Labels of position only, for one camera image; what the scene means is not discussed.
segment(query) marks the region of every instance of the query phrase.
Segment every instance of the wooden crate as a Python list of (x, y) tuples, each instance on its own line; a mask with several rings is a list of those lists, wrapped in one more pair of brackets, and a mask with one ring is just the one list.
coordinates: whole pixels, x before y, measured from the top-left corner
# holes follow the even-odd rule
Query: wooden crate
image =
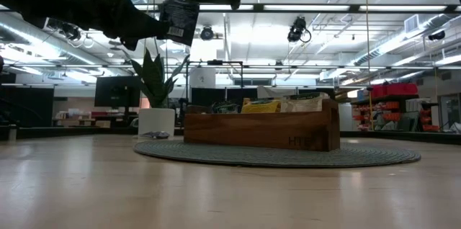
[(339, 148), (338, 104), (324, 99), (321, 112), (186, 114), (184, 141), (332, 151)]

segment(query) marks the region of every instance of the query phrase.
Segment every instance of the snake plant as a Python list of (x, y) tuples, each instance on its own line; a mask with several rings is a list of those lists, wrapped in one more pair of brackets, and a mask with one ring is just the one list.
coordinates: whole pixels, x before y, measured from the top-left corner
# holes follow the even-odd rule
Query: snake plant
[(151, 53), (146, 50), (142, 66), (138, 62), (131, 60), (131, 65), (140, 80), (141, 91), (147, 96), (152, 108), (166, 108), (168, 94), (173, 91), (174, 83), (178, 80), (174, 79), (174, 77), (181, 72), (188, 59), (189, 55), (181, 65), (176, 67), (166, 81), (164, 63), (160, 58), (160, 54), (152, 60)]

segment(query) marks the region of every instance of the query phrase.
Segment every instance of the gray round mat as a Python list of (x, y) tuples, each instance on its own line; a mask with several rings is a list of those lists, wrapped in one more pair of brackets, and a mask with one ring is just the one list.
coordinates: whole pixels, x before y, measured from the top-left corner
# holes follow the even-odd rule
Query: gray round mat
[(382, 146), (341, 143), (331, 152), (284, 150), (159, 140), (138, 143), (136, 153), (176, 161), (280, 168), (350, 168), (419, 161), (419, 153)]

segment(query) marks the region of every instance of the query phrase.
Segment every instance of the white planter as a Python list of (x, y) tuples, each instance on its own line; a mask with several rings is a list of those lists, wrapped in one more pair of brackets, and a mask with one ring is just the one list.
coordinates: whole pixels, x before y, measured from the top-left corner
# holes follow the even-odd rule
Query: white planter
[(138, 134), (148, 132), (167, 132), (170, 138), (174, 136), (174, 110), (173, 109), (140, 109)]

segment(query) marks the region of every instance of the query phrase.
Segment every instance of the floor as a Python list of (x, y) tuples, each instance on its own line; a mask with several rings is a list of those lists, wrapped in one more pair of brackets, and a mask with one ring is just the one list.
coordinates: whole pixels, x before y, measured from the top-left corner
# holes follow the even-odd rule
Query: floor
[(252, 169), (149, 158), (130, 136), (0, 145), (0, 228), (461, 228), (461, 147), (364, 169)]

